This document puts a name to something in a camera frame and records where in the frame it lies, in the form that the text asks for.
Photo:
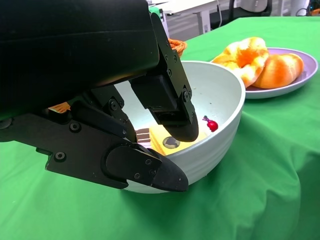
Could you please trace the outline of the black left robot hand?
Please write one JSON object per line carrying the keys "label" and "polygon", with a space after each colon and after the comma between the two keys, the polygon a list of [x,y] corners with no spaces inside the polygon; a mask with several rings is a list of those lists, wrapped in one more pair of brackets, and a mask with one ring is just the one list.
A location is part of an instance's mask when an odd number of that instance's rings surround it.
{"label": "black left robot hand", "polygon": [[186,174],[138,144],[115,84],[177,140],[199,134],[192,90],[145,0],[3,0],[0,140],[47,155],[46,170],[124,189],[185,192]]}

